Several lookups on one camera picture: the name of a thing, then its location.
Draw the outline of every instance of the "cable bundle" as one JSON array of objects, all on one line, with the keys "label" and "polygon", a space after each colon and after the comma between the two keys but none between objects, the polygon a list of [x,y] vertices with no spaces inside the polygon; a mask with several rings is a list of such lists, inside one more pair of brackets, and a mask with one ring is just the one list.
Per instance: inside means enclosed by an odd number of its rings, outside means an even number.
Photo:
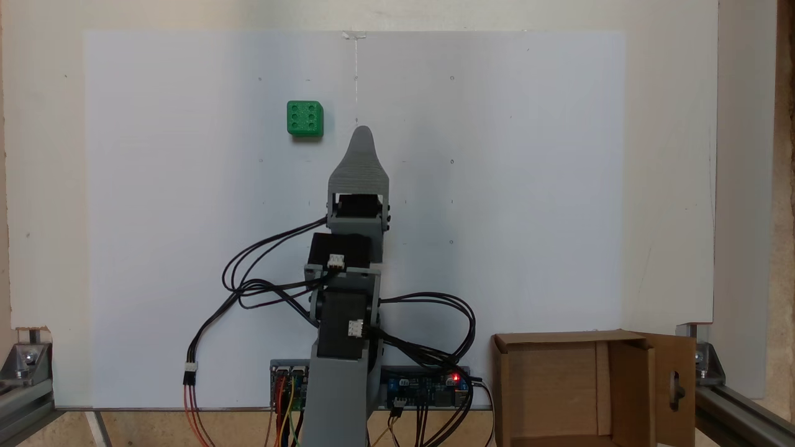
[{"label": "cable bundle", "polygon": [[[267,305],[274,305],[280,302],[286,302],[289,304],[293,309],[295,309],[306,321],[310,324],[317,326],[317,323],[313,322],[312,319],[309,317],[309,311],[305,309],[302,305],[296,301],[297,297],[305,295],[307,293],[311,293],[313,290],[322,287],[330,278],[330,275],[323,276],[322,278],[312,279],[308,281],[300,281],[300,282],[293,282],[289,284],[280,284],[276,285],[272,282],[266,281],[260,278],[252,278],[249,279],[248,276],[254,267],[264,258],[267,254],[273,251],[276,247],[282,245],[284,242],[298,236],[303,235],[304,233],[314,230],[326,223],[326,218],[318,219],[314,222],[307,223],[306,225],[302,225],[298,228],[294,228],[289,231],[282,232],[278,235],[271,236],[267,239],[263,239],[257,243],[254,243],[248,246],[245,250],[238,253],[232,260],[227,264],[227,266],[223,269],[223,274],[221,276],[221,281],[223,283],[223,287],[230,292],[229,297],[223,304],[215,311],[201,327],[199,328],[199,332],[196,333],[196,336],[193,337],[190,345],[188,346],[188,354],[185,361],[185,373],[182,379],[182,384],[184,387],[183,393],[183,403],[185,407],[185,416],[188,418],[188,424],[191,426],[191,431],[196,435],[196,438],[199,440],[200,444],[203,447],[215,447],[210,436],[207,434],[207,431],[204,429],[204,425],[201,422],[201,416],[197,409],[198,405],[196,404],[196,372],[198,370],[198,365],[196,363],[196,350],[199,347],[199,341],[201,340],[201,336],[204,334],[204,331],[207,330],[213,322],[218,320],[224,313],[227,312],[235,302],[243,307],[244,309],[256,309],[258,307],[264,307]],[[236,275],[238,270],[242,270],[243,263],[257,250],[274,243],[273,246],[265,250],[261,253],[245,270],[242,278],[237,280]],[[299,293],[295,293],[290,295],[286,292],[286,290],[297,289],[299,287],[306,287],[307,289],[301,291]],[[256,295],[260,295],[262,293],[273,292],[279,296],[278,299],[272,301],[266,301],[257,305],[244,305],[242,303],[243,297],[253,297]]]},{"label": "cable bundle", "polygon": [[[222,274],[222,283],[224,288],[230,292],[229,297],[226,301],[218,308],[218,310],[213,313],[210,318],[208,318],[204,324],[200,327],[199,332],[196,333],[196,336],[193,337],[193,340],[188,347],[188,354],[185,363],[185,373],[183,378],[183,385],[184,385],[184,407],[185,407],[185,416],[188,419],[188,424],[191,427],[192,432],[196,435],[196,438],[199,440],[202,447],[215,447],[210,436],[207,434],[204,425],[201,422],[200,412],[198,410],[198,404],[196,403],[196,371],[198,369],[196,364],[196,351],[199,345],[199,341],[201,340],[201,336],[204,334],[204,331],[212,325],[213,322],[218,320],[231,306],[237,302],[241,307],[244,309],[256,309],[259,307],[264,307],[268,305],[275,305],[277,303],[286,302],[290,305],[293,309],[296,310],[307,322],[311,325],[317,327],[317,323],[313,321],[309,317],[309,311],[305,309],[302,305],[300,305],[296,298],[307,293],[311,293],[313,290],[322,288],[325,284],[328,283],[328,280],[332,277],[333,274],[326,274],[322,278],[311,279],[308,281],[301,281],[301,282],[293,282],[289,284],[280,284],[275,285],[272,282],[266,281],[260,278],[251,278],[249,279],[249,274],[254,269],[254,267],[268,255],[271,251],[273,251],[276,247],[282,245],[287,240],[290,240],[296,236],[302,235],[306,232],[309,232],[315,228],[318,228],[326,223],[326,218],[318,219],[314,222],[307,223],[301,227],[294,228],[293,230],[282,232],[278,235],[271,236],[267,239],[263,239],[257,243],[254,243],[248,246],[246,249],[238,253],[232,260],[226,265],[223,269]],[[257,256],[254,261],[245,269],[245,272],[242,274],[242,277],[238,280],[237,274],[239,271],[243,271],[243,263],[252,255],[254,255],[258,250],[262,249],[263,247],[268,246],[269,244],[273,244],[267,250],[263,251],[259,256]],[[295,293],[290,295],[286,292],[286,290],[297,289],[300,287],[306,287],[306,290],[303,290],[299,293]],[[256,305],[244,305],[242,303],[242,299],[244,297],[253,297],[256,295],[260,295],[263,293],[273,292],[278,295],[279,298],[265,301]],[[461,425],[463,420],[466,418],[467,414],[469,413],[472,405],[472,398],[471,392],[473,386],[475,387],[483,387],[489,393],[489,398],[491,400],[491,393],[488,391],[487,386],[480,378],[470,376],[463,368],[461,368],[458,363],[461,361],[464,355],[469,351],[469,348],[475,341],[475,313],[472,311],[472,308],[461,298],[456,296],[447,294],[447,293],[436,293],[436,292],[426,292],[426,293],[412,293],[408,295],[403,295],[400,297],[389,298],[389,299],[382,299],[380,300],[380,304],[392,304],[392,303],[422,303],[422,302],[430,302],[440,305],[445,305],[448,307],[452,307],[453,309],[458,310],[461,312],[467,319],[469,323],[469,328],[467,331],[467,335],[464,337],[461,345],[453,352],[447,353],[441,351],[439,349],[430,348],[428,346],[424,346],[422,344],[411,343],[396,336],[391,336],[390,334],[386,333],[382,329],[378,327],[366,326],[364,328],[366,336],[371,338],[373,341],[377,341],[381,339],[384,341],[384,344],[389,346],[394,346],[395,348],[399,349],[401,352],[406,354],[411,360],[416,362],[418,365],[423,367],[427,370],[426,373],[417,374],[419,377],[423,376],[433,376],[433,375],[446,375],[451,374],[453,372],[457,373],[461,379],[467,384],[467,389],[469,390],[469,397],[464,399],[462,404],[456,408],[455,413],[450,417],[450,419],[441,427],[441,429],[433,434],[427,441],[425,440],[425,428],[427,426],[428,421],[428,410],[429,407],[427,403],[420,405],[417,408],[417,439],[415,442],[416,447],[437,447],[441,445],[445,440],[447,440],[452,433]],[[293,406],[293,398],[296,392],[295,389],[295,381],[288,379],[286,377],[280,378],[276,383],[276,400],[274,401],[276,415],[277,415],[277,430],[278,430],[278,438],[276,440],[276,444],[274,447],[287,447],[289,441],[289,434],[293,433],[293,447],[300,447],[298,444],[297,438],[298,433],[301,430],[301,425],[303,422],[303,412],[301,413],[301,418],[298,421],[297,426],[293,426],[292,421],[292,406]],[[270,435],[270,422],[272,421],[273,412],[271,412],[271,419],[269,419],[269,430],[268,436]],[[388,430],[392,435],[393,441],[395,445],[397,445],[397,438],[394,435],[394,431],[392,430],[394,423],[400,416],[390,417],[390,423],[388,425]],[[494,430],[492,429],[492,434],[490,436],[489,442],[491,442],[491,438],[494,436]]]},{"label": "cable bundle", "polygon": [[[277,437],[273,447],[301,447],[300,442],[298,442],[298,435],[301,433],[301,426],[304,425],[303,410],[298,418],[298,423],[293,424],[293,402],[295,402],[296,393],[299,392],[296,380],[286,376],[279,377],[276,380],[274,392],[276,399],[273,401],[273,411],[270,412],[270,418],[268,419],[268,434],[265,438],[265,447],[268,447],[270,422],[273,420],[274,412],[276,414]],[[293,434],[292,444],[289,442],[291,433]]]},{"label": "cable bundle", "polygon": [[[477,377],[470,376],[463,368],[458,365],[458,362],[469,351],[469,348],[475,342],[475,312],[472,307],[464,300],[448,293],[437,292],[422,292],[411,293],[400,297],[383,299],[381,304],[391,304],[400,302],[414,302],[422,303],[429,302],[440,305],[446,305],[461,312],[469,321],[469,329],[467,335],[464,337],[461,345],[452,353],[441,351],[439,349],[430,348],[423,344],[411,343],[396,336],[391,336],[384,330],[372,326],[366,327],[366,334],[373,339],[381,339],[384,344],[394,346],[401,352],[406,354],[411,360],[427,370],[425,374],[419,376],[438,376],[450,373],[457,373],[461,379],[467,384],[467,389],[472,390],[474,383],[480,383],[482,380]],[[442,442],[447,440],[450,435],[461,425],[461,422],[467,417],[472,407],[471,396],[465,399],[462,404],[456,408],[456,412],[448,419],[448,421],[431,436],[427,441],[425,440],[425,426],[428,420],[427,406],[420,405],[417,408],[417,439],[415,442],[416,447],[437,447]]]}]

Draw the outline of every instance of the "yellow wire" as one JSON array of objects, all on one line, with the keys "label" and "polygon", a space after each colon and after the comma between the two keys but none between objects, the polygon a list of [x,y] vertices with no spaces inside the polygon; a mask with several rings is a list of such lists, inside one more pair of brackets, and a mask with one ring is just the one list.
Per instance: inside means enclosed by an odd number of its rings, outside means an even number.
[{"label": "yellow wire", "polygon": [[287,425],[287,420],[289,419],[290,413],[293,411],[293,398],[296,395],[295,379],[292,379],[290,382],[291,382],[292,386],[290,387],[290,404],[287,405],[287,416],[288,417],[285,418],[285,420],[281,422],[281,428],[279,429],[279,437],[277,438],[279,440],[280,444],[281,444],[281,437],[284,435],[284,432],[285,432],[285,426]]},{"label": "yellow wire", "polygon": [[386,426],[386,428],[384,429],[384,431],[382,431],[382,432],[381,432],[381,435],[380,435],[380,436],[378,436],[378,439],[376,439],[376,440],[375,440],[375,442],[374,442],[374,443],[373,443],[373,444],[372,444],[370,447],[375,447],[375,445],[376,445],[376,444],[378,444],[378,442],[379,442],[379,441],[381,441],[381,438],[382,438],[382,437],[384,437],[384,435],[386,434],[386,432],[390,431],[390,429],[392,428],[392,426],[393,426],[393,425],[395,425],[395,422],[396,422],[396,421],[397,421],[397,419],[394,419],[394,420],[393,420],[393,421],[392,421],[392,422],[391,422],[391,423],[390,423],[388,426]]}]

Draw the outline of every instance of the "cardboard box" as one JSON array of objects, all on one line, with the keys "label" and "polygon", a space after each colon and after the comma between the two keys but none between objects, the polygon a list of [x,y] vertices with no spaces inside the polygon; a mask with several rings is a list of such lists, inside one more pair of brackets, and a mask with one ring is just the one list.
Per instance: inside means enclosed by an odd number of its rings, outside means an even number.
[{"label": "cardboard box", "polygon": [[497,445],[693,447],[695,354],[623,330],[495,335]]}]

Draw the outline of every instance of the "white connector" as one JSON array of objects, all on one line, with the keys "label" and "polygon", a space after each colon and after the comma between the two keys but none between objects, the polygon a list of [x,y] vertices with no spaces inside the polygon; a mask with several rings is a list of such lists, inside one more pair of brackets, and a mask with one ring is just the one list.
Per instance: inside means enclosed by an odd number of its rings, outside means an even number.
[{"label": "white connector", "polygon": [[363,330],[364,330],[364,320],[348,321],[348,336],[362,338]]},{"label": "white connector", "polygon": [[326,267],[330,269],[344,269],[345,255],[329,255]]}]

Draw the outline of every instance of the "circuit board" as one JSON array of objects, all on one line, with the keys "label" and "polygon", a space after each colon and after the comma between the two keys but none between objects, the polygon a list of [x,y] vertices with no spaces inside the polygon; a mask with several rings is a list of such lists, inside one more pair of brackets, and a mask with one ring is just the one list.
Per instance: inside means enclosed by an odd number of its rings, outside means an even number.
[{"label": "circuit board", "polygon": [[391,409],[400,401],[406,408],[456,408],[469,398],[467,383],[459,374],[420,375],[424,372],[417,367],[385,367],[381,373],[381,383],[386,385],[384,407]]},{"label": "circuit board", "polygon": [[282,385],[281,404],[290,403],[291,384],[295,386],[293,398],[293,411],[302,411],[306,406],[306,393],[308,387],[309,362],[307,360],[280,360],[277,364],[270,365],[270,406],[275,407],[276,398],[279,396],[277,386]]},{"label": "circuit board", "polygon": [[[469,368],[462,368],[469,373]],[[391,410],[396,400],[406,409],[427,405],[430,409],[452,409],[461,406],[470,397],[466,382],[458,374],[423,375],[419,367],[384,367],[381,371],[380,407]],[[293,411],[306,405],[308,383],[311,378],[308,360],[272,360],[270,362],[271,406],[275,405],[279,383],[296,384]],[[281,404],[289,405],[289,386],[283,387]]]}]

